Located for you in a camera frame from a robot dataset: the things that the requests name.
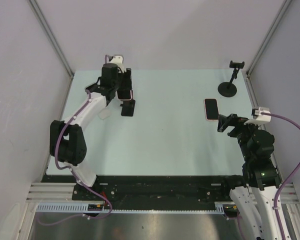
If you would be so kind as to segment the black round-base phone stand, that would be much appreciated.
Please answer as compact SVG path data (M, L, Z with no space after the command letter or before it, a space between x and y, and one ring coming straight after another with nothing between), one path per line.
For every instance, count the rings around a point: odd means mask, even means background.
M217 90L220 95L226 98L232 98L237 94L237 87L233 84L233 81L237 79L238 73L245 66L245 62L233 62L229 63L229 68L233 69L230 81L222 82L219 84Z

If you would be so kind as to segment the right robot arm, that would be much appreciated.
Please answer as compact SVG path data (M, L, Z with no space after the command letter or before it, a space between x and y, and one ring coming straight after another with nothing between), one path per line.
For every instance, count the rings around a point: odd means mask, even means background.
M286 239L287 227L278 221L283 213L276 196L281 179L271 160L274 136L260 129L255 120L236 114L218 116L218 132L227 127L233 127L227 135L237 139L244 164L242 175L224 178L221 196L235 203L254 240Z

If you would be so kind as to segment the pink case phone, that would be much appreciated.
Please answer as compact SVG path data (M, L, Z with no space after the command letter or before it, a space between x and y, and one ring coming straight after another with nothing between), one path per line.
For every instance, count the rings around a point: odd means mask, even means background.
M206 98L204 100L205 116L208 121L217 121L219 109L217 100L214 98Z

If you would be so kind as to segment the black block phone stand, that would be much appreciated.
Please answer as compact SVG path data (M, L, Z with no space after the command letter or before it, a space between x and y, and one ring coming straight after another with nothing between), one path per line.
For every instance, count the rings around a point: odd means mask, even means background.
M124 100L120 106L122 107L121 116L122 117L133 117L135 110L136 101L134 99Z

